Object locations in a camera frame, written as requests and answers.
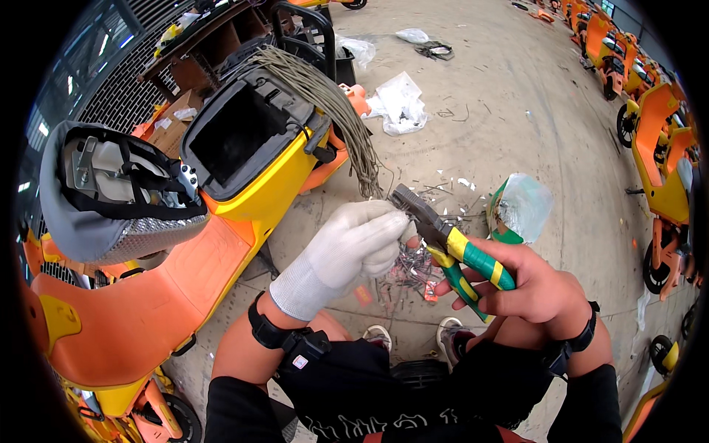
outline concrete floor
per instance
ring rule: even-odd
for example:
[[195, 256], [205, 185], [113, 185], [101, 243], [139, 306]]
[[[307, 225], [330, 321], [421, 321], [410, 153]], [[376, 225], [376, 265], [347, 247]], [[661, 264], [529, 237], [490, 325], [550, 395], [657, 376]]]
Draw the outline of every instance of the concrete floor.
[[[381, 161], [395, 171], [394, 186], [400, 181], [409, 186], [436, 185], [451, 176], [476, 184], [475, 191], [456, 185], [453, 195], [437, 202], [439, 213], [444, 208], [472, 207], [513, 172], [525, 172], [551, 189], [554, 208], [532, 248], [554, 267], [574, 273], [588, 299], [601, 305], [613, 339], [620, 411], [627, 417], [647, 373], [650, 340], [658, 334], [679, 339], [682, 316], [696, 292], [681, 281], [667, 301], [652, 296], [644, 314], [646, 327], [638, 330], [637, 299], [644, 292], [642, 258], [652, 222], [643, 197], [623, 192], [629, 186], [639, 187], [640, 180], [630, 150], [614, 142], [609, 133], [615, 132], [622, 100], [603, 98], [600, 79], [581, 68], [579, 49], [563, 23], [535, 20], [508, 1], [389, 0], [370, 2], [360, 11], [337, 4], [330, 10], [335, 32], [376, 46], [367, 70], [357, 73], [368, 96], [402, 71], [423, 91], [421, 99], [432, 119], [421, 131], [390, 137], [381, 129], [380, 118], [366, 120]], [[417, 54], [411, 44], [394, 35], [404, 28], [423, 28], [433, 40], [448, 42], [455, 58], [434, 61]], [[454, 116], [436, 114], [445, 110]], [[382, 170], [379, 180], [387, 190], [391, 173]], [[347, 176], [345, 168], [312, 194], [297, 197], [269, 239], [276, 266], [284, 269], [340, 204], [361, 200], [357, 181]], [[481, 204], [476, 211], [482, 211]], [[474, 218], [465, 228], [474, 235], [488, 234], [483, 217]], [[632, 246], [633, 238], [637, 248]], [[267, 276], [237, 282], [198, 332], [198, 346], [165, 364], [202, 423], [219, 339], [268, 283]], [[372, 282], [357, 284], [368, 285], [374, 303], [361, 307], [350, 295], [329, 306], [353, 336], [370, 325], [385, 325], [395, 341], [392, 364], [424, 358], [436, 349], [436, 326], [452, 314], [453, 296], [431, 303], [402, 289], [392, 291], [393, 302], [382, 306], [376, 302]], [[485, 328], [471, 310], [456, 315], [478, 331]], [[557, 379], [518, 433], [545, 441], [565, 390], [564, 382]], [[277, 387], [271, 395], [288, 403]], [[314, 439], [301, 426], [296, 441]]]

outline kickstand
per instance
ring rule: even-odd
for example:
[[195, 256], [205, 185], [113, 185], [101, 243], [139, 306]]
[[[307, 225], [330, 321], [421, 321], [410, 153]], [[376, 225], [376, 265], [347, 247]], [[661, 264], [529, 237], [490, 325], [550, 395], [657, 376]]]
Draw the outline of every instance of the kickstand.
[[251, 261], [251, 263], [246, 266], [244, 272], [241, 273], [240, 278], [243, 281], [253, 280], [258, 276], [262, 276], [267, 272], [271, 273], [271, 280], [275, 280], [281, 273], [276, 269], [276, 265], [273, 264], [273, 259], [271, 258], [271, 250], [268, 247], [268, 241], [266, 241], [259, 252], [256, 253], [256, 257]]

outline window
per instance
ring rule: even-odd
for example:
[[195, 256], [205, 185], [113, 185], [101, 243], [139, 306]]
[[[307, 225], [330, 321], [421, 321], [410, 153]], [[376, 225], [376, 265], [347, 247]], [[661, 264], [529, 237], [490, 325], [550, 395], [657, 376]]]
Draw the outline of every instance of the window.
[[610, 3], [608, 0], [601, 0], [601, 9], [605, 11], [606, 14], [613, 17], [613, 9], [615, 5]]

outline black shorts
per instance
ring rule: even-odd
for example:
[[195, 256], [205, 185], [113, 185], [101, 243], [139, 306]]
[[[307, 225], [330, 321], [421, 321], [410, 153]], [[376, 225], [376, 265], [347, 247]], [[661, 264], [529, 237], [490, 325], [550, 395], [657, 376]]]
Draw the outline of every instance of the black shorts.
[[411, 389], [390, 375], [386, 350], [360, 339], [298, 370], [288, 356], [275, 381], [299, 420], [327, 439], [393, 428], [465, 424], [476, 418], [514, 430], [552, 382], [541, 351], [483, 340], [447, 378]]

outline cardboard box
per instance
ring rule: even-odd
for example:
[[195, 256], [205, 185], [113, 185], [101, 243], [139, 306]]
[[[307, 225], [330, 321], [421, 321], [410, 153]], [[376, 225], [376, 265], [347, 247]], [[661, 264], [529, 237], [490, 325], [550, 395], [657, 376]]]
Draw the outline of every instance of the cardboard box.
[[182, 134], [184, 134], [190, 121], [192, 121], [192, 117], [178, 120], [174, 113], [188, 108], [195, 108], [197, 111], [202, 108], [202, 98], [192, 89], [182, 94], [156, 122], [159, 123], [163, 118], [168, 118], [169, 125], [167, 129], [162, 126], [156, 126], [155, 131], [147, 139], [148, 143], [163, 151], [171, 159], [179, 157], [179, 143], [182, 140]]

